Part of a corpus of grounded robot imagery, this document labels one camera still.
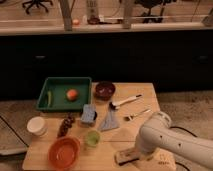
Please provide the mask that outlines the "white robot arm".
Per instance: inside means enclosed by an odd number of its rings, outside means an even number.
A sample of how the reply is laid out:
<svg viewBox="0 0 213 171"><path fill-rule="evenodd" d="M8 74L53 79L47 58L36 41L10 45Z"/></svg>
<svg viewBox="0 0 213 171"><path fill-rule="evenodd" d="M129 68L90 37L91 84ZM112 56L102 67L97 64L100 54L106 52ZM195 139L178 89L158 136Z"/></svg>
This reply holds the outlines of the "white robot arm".
<svg viewBox="0 0 213 171"><path fill-rule="evenodd" d="M154 112L141 125L135 145L115 153L115 162L122 166L147 158L157 148L161 148L213 169L213 140L177 133L171 129L171 124L172 120L168 114L162 111Z"/></svg>

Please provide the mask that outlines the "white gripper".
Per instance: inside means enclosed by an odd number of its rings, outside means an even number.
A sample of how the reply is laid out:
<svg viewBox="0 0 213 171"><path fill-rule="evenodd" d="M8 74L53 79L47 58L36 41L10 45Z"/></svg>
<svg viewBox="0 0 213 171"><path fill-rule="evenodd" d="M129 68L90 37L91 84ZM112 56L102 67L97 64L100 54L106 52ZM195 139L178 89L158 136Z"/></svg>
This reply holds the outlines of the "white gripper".
<svg viewBox="0 0 213 171"><path fill-rule="evenodd" d="M114 155L115 163L119 166L123 166L127 163L134 161L150 160L155 155L156 150L151 152L144 152L136 147L128 148L125 150L117 151Z"/></svg>

